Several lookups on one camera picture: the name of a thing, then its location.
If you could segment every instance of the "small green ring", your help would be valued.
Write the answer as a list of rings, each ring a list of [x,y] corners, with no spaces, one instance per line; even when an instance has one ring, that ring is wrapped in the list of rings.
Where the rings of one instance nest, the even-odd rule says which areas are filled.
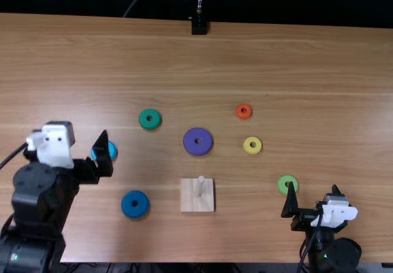
[[[298,185],[298,183],[297,183],[297,180],[296,180],[294,177],[292,177],[292,176],[290,176],[290,175],[284,175],[284,176],[281,176],[280,179],[278,179],[278,181],[277,181],[277,187],[278,187],[278,190],[279,190],[283,195],[287,195],[287,193],[288,193],[288,187],[285,185],[285,183],[290,182],[290,181],[292,181],[292,182],[294,183],[295,191],[297,191],[299,185]]]
[[[145,109],[139,114],[139,124],[146,130],[157,129],[161,125],[161,115],[155,109]]]

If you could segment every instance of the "wooden table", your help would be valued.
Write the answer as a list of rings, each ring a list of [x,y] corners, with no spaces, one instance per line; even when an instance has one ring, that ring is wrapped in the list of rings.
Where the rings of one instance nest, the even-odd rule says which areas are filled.
[[[190,23],[47,15],[0,15],[0,157],[49,120],[74,124],[75,158],[103,129],[119,148],[112,178],[81,186],[64,236],[63,261],[297,262],[303,233],[280,217],[277,179],[295,176],[302,207],[333,184],[359,210],[339,236],[363,262],[392,261],[393,31],[322,26]],[[249,120],[235,107],[253,106]],[[163,117],[157,131],[142,109]],[[184,133],[208,129],[204,157]],[[244,152],[257,136],[263,152]],[[12,176],[1,171],[0,219],[11,213]],[[180,179],[216,181],[214,213],[180,213]],[[142,190],[151,211],[120,210]]]

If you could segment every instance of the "light blue object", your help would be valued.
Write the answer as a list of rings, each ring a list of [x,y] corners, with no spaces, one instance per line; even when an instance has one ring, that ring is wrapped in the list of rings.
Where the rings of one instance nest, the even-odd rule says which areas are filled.
[[[117,147],[114,145],[111,141],[108,141],[108,149],[109,149],[109,156],[111,157],[111,160],[114,161],[117,158]],[[97,156],[94,153],[93,149],[91,149],[90,152],[91,158],[93,161],[97,160]]]
[[[131,219],[143,217],[149,211],[149,208],[149,198],[142,191],[130,191],[122,199],[122,211]]]

